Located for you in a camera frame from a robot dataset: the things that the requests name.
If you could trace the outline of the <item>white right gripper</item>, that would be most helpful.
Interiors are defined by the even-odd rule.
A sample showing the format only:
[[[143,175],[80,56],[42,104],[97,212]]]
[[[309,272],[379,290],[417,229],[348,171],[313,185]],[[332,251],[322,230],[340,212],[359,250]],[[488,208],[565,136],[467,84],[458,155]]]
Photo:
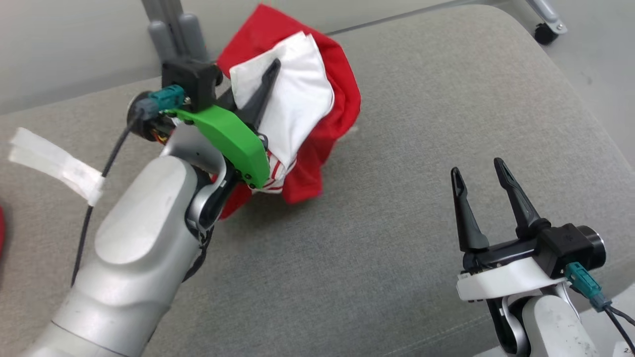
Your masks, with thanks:
[[[454,167],[450,172],[459,249],[465,252],[456,290],[464,301],[503,298],[565,280],[562,273],[550,278],[533,258],[537,248],[537,240],[533,238],[551,228],[551,222],[540,217],[502,158],[494,159],[494,167],[501,187],[507,192],[517,224],[515,234],[520,240],[490,247],[470,208],[460,170]]]

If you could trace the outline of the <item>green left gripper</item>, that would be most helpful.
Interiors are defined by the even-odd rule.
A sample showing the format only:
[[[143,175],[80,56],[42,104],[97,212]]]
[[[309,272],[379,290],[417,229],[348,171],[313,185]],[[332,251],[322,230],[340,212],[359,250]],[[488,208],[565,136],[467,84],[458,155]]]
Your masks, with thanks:
[[[261,139],[258,128],[280,68],[280,59],[274,59],[261,75],[258,88],[243,105],[238,106],[232,91],[225,91],[208,109],[197,113],[184,109],[172,111],[183,122],[191,121],[241,172],[252,189],[263,188],[270,174],[266,142]]]

